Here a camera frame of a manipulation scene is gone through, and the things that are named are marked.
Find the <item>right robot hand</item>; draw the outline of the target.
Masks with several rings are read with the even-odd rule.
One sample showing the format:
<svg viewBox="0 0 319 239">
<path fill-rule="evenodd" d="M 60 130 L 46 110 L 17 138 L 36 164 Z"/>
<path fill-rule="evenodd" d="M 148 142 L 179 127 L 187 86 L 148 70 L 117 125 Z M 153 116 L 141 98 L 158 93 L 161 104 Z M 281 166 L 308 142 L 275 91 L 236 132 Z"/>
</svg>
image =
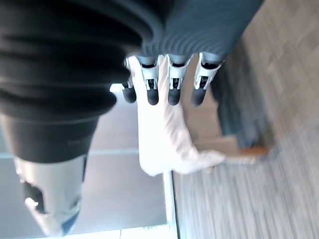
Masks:
<svg viewBox="0 0 319 239">
<path fill-rule="evenodd" d="M 260 0 L 3 0 L 0 114 L 24 203 L 49 237 L 63 237 L 81 210 L 88 152 L 120 83 L 133 103 L 135 56 L 147 105 L 160 93 L 167 57 L 170 106 L 199 55 L 191 102 L 207 88 L 262 5 Z"/>
</svg>

